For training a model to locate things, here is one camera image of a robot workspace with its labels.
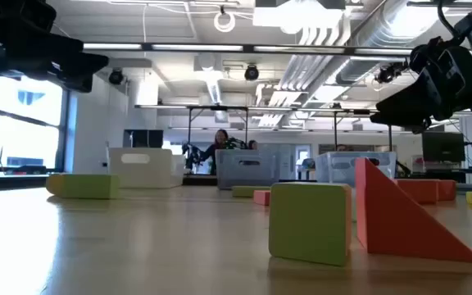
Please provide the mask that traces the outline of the silver ventilation duct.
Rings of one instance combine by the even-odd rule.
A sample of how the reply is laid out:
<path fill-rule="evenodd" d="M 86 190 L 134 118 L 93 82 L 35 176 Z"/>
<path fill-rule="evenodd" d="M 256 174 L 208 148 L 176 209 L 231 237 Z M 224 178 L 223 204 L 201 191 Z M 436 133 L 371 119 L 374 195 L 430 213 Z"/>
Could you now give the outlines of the silver ventilation duct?
<path fill-rule="evenodd" d="M 425 33 L 437 20 L 437 6 L 408 6 L 419 0 L 386 0 L 347 41 L 352 47 L 405 47 Z M 340 67 L 328 78 L 336 84 L 354 84 L 377 66 L 377 61 L 341 60 Z"/>

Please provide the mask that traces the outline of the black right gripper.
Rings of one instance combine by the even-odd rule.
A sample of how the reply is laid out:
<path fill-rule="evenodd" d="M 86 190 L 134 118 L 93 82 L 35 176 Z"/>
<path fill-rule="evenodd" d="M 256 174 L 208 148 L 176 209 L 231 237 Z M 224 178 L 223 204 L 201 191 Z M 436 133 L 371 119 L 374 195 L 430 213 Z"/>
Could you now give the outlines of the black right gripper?
<path fill-rule="evenodd" d="M 431 126 L 426 117 L 445 120 L 472 111 L 472 54 L 458 38 L 436 37 L 415 47 L 409 66 L 417 80 L 378 102 L 371 122 L 411 126 L 413 134 L 422 134 Z"/>

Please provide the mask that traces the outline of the black cabinet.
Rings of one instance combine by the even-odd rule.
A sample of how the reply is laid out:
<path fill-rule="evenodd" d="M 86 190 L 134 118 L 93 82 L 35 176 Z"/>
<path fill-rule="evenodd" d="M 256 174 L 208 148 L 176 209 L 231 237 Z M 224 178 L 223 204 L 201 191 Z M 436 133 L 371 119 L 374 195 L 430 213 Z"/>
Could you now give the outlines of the black cabinet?
<path fill-rule="evenodd" d="M 123 135 L 124 148 L 162 148 L 162 129 L 125 129 Z"/>

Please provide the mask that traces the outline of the black metal frame rig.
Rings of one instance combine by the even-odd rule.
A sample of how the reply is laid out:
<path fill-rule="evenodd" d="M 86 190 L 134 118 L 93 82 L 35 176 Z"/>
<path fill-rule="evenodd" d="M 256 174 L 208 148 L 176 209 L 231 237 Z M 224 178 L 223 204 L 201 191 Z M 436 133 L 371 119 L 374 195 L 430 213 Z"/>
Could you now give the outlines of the black metal frame rig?
<path fill-rule="evenodd" d="M 203 110 L 210 110 L 210 111 L 244 111 L 245 112 L 245 118 L 243 119 L 244 124 L 245 124 L 245 141 L 248 141 L 248 119 L 249 119 L 249 107 L 241 107 L 241 106 L 225 106 L 225 105 L 205 105 L 205 106 L 186 106 L 188 109 L 188 142 L 191 140 L 191 134 L 192 134 L 192 122 L 194 121 L 193 119 L 193 110 L 199 109 L 200 112 L 197 113 L 197 115 L 200 115 L 200 113 Z"/>
<path fill-rule="evenodd" d="M 333 109 L 335 149 L 338 149 L 338 113 L 355 116 L 372 116 L 373 114 L 376 114 L 377 111 L 370 109 Z M 393 151 L 393 128 L 391 125 L 388 126 L 388 149 L 390 152 Z"/>

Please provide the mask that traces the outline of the green cube block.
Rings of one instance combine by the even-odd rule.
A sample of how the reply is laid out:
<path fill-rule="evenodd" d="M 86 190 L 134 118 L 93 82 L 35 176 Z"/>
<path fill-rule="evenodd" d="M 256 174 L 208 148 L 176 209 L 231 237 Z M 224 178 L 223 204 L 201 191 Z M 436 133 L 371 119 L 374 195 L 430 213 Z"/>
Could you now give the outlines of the green cube block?
<path fill-rule="evenodd" d="M 352 189 L 347 184 L 277 183 L 271 187 L 269 253 L 344 266 L 351 244 Z"/>

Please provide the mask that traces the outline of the clear plastic bin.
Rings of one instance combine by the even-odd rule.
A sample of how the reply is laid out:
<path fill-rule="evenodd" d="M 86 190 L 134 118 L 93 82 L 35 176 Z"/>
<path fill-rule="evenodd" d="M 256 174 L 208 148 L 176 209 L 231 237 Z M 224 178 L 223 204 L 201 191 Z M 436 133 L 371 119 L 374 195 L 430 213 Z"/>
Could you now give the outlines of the clear plastic bin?
<path fill-rule="evenodd" d="M 326 152 L 315 159 L 315 178 L 319 183 L 348 184 L 355 188 L 357 158 L 368 158 L 387 177 L 393 179 L 397 168 L 395 152 Z"/>

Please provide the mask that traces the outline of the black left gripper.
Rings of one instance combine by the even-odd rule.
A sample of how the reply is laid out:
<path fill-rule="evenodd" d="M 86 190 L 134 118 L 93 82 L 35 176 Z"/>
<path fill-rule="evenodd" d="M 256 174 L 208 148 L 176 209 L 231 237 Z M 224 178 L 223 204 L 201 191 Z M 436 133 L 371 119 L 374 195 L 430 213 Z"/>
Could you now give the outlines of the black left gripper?
<path fill-rule="evenodd" d="M 64 89 L 91 93 L 93 74 L 109 63 L 83 52 L 77 39 L 52 34 L 26 21 L 0 21 L 0 76 L 55 80 Z"/>

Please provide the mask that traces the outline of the large window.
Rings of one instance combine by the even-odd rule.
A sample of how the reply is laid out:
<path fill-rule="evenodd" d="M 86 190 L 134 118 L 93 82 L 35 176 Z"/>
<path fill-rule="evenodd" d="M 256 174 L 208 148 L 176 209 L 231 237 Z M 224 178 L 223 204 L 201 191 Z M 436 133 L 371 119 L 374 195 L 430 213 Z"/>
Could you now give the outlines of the large window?
<path fill-rule="evenodd" d="M 62 168 L 66 91 L 48 81 L 0 77 L 0 173 Z"/>

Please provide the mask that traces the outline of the green rectangular block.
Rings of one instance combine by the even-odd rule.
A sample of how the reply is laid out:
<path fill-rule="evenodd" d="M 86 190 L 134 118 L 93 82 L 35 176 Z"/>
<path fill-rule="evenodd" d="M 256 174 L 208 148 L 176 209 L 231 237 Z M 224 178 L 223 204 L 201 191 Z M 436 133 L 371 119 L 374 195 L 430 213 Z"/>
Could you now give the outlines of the green rectangular block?
<path fill-rule="evenodd" d="M 232 196 L 253 198 L 255 191 L 270 191 L 270 186 L 233 186 Z"/>
<path fill-rule="evenodd" d="M 53 196 L 70 199 L 114 199 L 119 192 L 117 175 L 49 175 L 46 189 Z"/>

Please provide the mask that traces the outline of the red triangular block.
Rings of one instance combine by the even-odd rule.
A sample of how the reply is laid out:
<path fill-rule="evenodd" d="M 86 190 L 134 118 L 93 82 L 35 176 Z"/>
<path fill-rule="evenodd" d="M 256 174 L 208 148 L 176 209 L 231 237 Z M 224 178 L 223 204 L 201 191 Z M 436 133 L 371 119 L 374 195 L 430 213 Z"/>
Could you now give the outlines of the red triangular block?
<path fill-rule="evenodd" d="M 369 254 L 472 263 L 472 249 L 370 160 L 356 159 L 356 236 Z"/>

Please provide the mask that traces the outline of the black aluminium table frame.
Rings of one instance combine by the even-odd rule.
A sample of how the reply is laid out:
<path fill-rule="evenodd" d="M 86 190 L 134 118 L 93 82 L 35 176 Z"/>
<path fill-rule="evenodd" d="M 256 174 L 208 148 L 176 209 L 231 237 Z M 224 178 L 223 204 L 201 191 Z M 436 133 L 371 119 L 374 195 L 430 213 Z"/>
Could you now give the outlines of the black aluminium table frame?
<path fill-rule="evenodd" d="M 0 176 L 0 190 L 18 188 L 46 188 L 49 175 L 6 175 Z M 472 191 L 472 184 L 456 184 L 457 192 Z"/>

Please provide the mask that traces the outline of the long ceiling light bar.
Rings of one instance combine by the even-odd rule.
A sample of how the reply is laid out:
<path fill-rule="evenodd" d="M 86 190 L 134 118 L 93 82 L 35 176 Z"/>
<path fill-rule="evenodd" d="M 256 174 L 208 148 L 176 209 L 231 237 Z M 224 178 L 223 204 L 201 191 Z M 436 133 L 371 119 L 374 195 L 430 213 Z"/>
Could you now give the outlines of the long ceiling light bar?
<path fill-rule="evenodd" d="M 216 52 L 242 54 L 300 54 L 349 57 L 407 57 L 411 48 L 367 48 L 313 45 L 211 43 L 84 43 L 86 51 L 110 52 Z"/>

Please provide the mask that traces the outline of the black computer monitor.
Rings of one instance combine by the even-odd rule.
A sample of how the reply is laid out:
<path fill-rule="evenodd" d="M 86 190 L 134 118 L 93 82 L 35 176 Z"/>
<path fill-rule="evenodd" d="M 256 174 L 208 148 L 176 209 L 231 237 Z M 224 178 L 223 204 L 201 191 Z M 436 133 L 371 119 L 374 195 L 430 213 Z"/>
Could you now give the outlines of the black computer monitor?
<path fill-rule="evenodd" d="M 461 133 L 425 132 L 421 135 L 425 161 L 462 162 L 465 160 L 465 141 Z"/>

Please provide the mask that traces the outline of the grey translucent plastic bin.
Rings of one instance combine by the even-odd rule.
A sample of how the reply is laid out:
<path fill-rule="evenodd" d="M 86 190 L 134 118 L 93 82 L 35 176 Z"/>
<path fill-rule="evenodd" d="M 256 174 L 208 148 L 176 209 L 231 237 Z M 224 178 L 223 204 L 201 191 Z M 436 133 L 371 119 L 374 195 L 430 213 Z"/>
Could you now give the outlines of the grey translucent plastic bin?
<path fill-rule="evenodd" d="M 233 186 L 271 186 L 279 181 L 279 155 L 266 150 L 216 150 L 219 189 Z"/>

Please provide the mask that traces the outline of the white plastic bin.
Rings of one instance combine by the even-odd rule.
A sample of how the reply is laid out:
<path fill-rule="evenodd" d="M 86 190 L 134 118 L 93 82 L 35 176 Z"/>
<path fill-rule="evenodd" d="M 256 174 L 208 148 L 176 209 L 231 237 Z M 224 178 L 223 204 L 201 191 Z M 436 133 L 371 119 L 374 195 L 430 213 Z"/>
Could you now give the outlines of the white plastic bin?
<path fill-rule="evenodd" d="M 185 159 L 170 149 L 109 147 L 108 169 L 121 188 L 178 187 L 184 179 Z"/>

